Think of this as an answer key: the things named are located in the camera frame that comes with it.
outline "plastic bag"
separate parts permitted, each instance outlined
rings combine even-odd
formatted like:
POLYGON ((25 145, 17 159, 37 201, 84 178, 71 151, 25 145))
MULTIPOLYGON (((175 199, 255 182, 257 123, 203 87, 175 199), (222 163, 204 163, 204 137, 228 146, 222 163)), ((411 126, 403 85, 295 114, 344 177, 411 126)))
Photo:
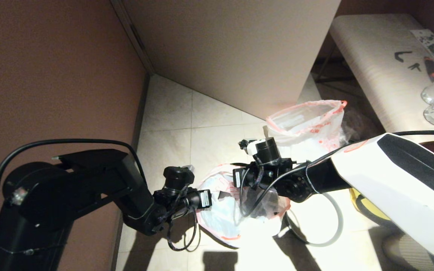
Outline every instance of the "plastic bag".
POLYGON ((314 160, 339 147, 346 101, 321 100, 281 110, 267 117, 267 134, 282 157, 314 160))
MULTIPOLYGON (((220 165, 200 183, 199 190, 210 189, 212 207, 198 210, 197 221, 227 245, 242 247, 246 235, 255 238, 256 235, 274 236, 279 233, 284 213, 290 208, 290 200, 278 196, 276 192, 269 192, 252 215, 243 218, 239 208, 239 189, 234 187, 232 181, 232 170, 235 168, 240 167, 220 165)), ((260 193, 248 187, 243 190, 243 205, 246 205, 247 199, 249 204, 253 204, 260 193)))

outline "white table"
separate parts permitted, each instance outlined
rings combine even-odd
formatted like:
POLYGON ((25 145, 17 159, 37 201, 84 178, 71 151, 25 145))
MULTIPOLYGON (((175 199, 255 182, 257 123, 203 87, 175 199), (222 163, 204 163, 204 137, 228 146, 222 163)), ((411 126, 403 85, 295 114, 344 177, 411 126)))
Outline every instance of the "white table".
MULTIPOLYGON (((429 53, 410 30, 423 27, 409 14, 344 15, 330 33, 387 132, 434 130, 423 117, 420 93, 431 84, 423 58, 429 53), (404 62, 394 58, 395 52, 404 62), (421 72, 409 66, 419 63, 421 72)), ((434 135, 410 137, 434 141, 434 135)))

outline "tile floor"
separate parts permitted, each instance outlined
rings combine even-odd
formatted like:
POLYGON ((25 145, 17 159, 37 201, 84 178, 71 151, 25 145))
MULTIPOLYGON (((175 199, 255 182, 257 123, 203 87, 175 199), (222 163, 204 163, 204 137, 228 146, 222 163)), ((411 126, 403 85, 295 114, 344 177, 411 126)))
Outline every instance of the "tile floor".
MULTIPOLYGON (((308 91, 303 91, 300 102, 319 98, 310 93, 315 89, 313 82, 305 88, 308 91)), ((250 161, 237 142, 263 138, 264 125, 263 120, 248 113, 153 76, 138 144, 150 192, 161 189, 162 173, 169 165, 194 165, 197 185, 206 172, 221 163, 250 161)), ((244 248, 230 249, 202 230, 198 246, 195 240, 188 251, 174 252, 164 238, 166 232, 147 237, 124 225, 116 270, 382 270, 381 250, 379 245, 375 249, 376 242, 368 231, 377 225, 355 211, 347 190, 332 195, 341 206, 345 225, 341 238, 329 247, 307 247, 286 233, 281 238, 256 238, 244 248)), ((323 197, 292 204, 292 211, 310 242, 325 241, 333 235, 336 214, 323 197)), ((172 239, 176 247, 182 247, 184 239, 188 241, 191 236, 192 223, 190 218, 177 222, 172 239)))

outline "table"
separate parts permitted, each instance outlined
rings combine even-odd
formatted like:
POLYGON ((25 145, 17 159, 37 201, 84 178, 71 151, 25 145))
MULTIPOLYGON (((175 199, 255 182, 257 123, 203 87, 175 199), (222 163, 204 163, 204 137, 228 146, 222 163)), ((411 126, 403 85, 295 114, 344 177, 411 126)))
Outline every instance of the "table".
MULTIPOLYGON (((429 53, 410 30, 423 27, 409 14, 336 17, 329 30, 387 132, 434 130, 423 117, 420 93, 431 84, 423 58, 429 53), (412 51, 394 58, 395 52, 412 51), (419 63, 421 72, 408 69, 419 63)), ((410 137, 434 141, 434 135, 410 137)))

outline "white plastic bag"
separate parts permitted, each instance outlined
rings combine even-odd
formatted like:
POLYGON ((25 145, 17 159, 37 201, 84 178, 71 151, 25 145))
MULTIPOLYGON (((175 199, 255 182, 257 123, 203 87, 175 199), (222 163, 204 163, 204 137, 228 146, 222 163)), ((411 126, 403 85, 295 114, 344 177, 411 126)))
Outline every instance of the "white plastic bag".
POLYGON ((213 169, 200 183, 198 189, 210 189, 212 207, 197 211, 199 225, 222 242, 233 247, 243 247, 246 236, 274 236, 281 230, 284 213, 290 208, 290 200, 267 193, 253 214, 258 216, 243 218, 239 208, 239 189, 234 187, 232 170, 240 168, 224 164, 213 169), (219 199, 220 192, 230 196, 219 199))
POLYGON ((321 100, 286 108, 267 117, 267 134, 274 137, 282 157, 312 161, 339 147, 346 105, 321 100))

